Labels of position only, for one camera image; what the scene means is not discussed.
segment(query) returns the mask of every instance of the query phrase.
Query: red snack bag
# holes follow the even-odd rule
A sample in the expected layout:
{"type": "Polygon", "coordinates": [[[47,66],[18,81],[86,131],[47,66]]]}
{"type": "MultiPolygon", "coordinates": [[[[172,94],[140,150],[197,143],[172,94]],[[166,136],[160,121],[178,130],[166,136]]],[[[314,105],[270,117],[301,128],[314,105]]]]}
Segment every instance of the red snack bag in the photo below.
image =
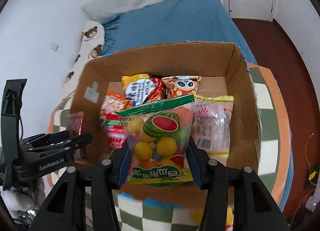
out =
{"type": "MultiPolygon", "coordinates": [[[[67,120],[67,131],[69,132],[70,138],[79,136],[80,134],[85,132],[83,127],[83,118],[83,112],[69,114],[67,120]]],[[[87,162],[87,152],[85,147],[82,147],[75,151],[74,159],[76,163],[89,164],[87,162]]]]}
{"type": "Polygon", "coordinates": [[[168,89],[168,98],[185,94],[196,94],[201,82],[201,76],[167,76],[162,78],[168,89]]]}
{"type": "Polygon", "coordinates": [[[114,112],[121,112],[131,107],[132,102],[125,99],[125,96],[109,91],[106,95],[100,110],[100,122],[108,134],[110,152],[119,149],[125,142],[125,135],[118,116],[114,112]]]}
{"type": "Polygon", "coordinates": [[[164,84],[158,76],[148,74],[122,76],[125,96],[134,105],[164,99],[164,84]]]}

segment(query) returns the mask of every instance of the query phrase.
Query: clear package with yellow edge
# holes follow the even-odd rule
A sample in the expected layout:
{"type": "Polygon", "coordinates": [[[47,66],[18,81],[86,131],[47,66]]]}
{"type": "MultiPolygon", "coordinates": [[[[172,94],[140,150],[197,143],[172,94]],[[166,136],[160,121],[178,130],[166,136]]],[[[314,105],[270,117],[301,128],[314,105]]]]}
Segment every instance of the clear package with yellow edge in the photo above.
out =
{"type": "Polygon", "coordinates": [[[229,156],[232,110],[233,96],[195,95],[191,136],[199,149],[225,166],[229,156]]]}
{"type": "Polygon", "coordinates": [[[131,151],[128,182],[170,186],[192,180],[186,152],[194,95],[158,100],[118,112],[131,151]]]}

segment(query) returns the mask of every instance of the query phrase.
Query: white label on package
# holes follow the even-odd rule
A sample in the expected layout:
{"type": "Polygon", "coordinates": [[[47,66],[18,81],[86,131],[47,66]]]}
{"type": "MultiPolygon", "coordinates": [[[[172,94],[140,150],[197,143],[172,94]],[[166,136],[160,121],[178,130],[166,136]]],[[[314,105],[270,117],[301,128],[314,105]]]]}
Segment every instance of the white label on package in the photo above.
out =
{"type": "Polygon", "coordinates": [[[144,103],[150,92],[158,85],[151,78],[139,79],[131,82],[125,89],[125,95],[129,100],[135,101],[135,105],[144,103]]]}
{"type": "Polygon", "coordinates": [[[90,102],[97,103],[99,99],[99,93],[97,92],[99,84],[94,82],[92,87],[87,87],[84,93],[84,98],[90,102]]]}

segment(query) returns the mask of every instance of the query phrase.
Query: white wall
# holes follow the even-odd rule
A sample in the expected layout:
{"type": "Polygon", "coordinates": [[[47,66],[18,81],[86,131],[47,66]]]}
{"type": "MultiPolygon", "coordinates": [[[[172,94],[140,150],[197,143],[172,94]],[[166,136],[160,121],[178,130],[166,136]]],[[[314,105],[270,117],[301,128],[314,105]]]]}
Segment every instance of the white wall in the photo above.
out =
{"type": "Polygon", "coordinates": [[[0,93],[7,79],[27,78],[24,137],[46,132],[51,112],[77,56],[89,0],[9,0],[0,14],[0,93]],[[51,49],[53,43],[58,51],[51,49]]]}
{"type": "Polygon", "coordinates": [[[278,0],[275,19],[299,51],[320,104],[320,17],[310,0],[278,0]]]}

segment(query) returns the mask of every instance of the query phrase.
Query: barcode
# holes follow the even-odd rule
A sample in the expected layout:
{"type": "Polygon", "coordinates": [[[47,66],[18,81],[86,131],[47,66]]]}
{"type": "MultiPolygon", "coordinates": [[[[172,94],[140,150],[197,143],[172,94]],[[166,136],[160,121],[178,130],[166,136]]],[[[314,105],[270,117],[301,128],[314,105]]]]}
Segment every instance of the barcode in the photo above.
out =
{"type": "Polygon", "coordinates": [[[197,140],[197,147],[204,150],[210,150],[211,148],[211,139],[208,138],[199,138],[197,140]]]}

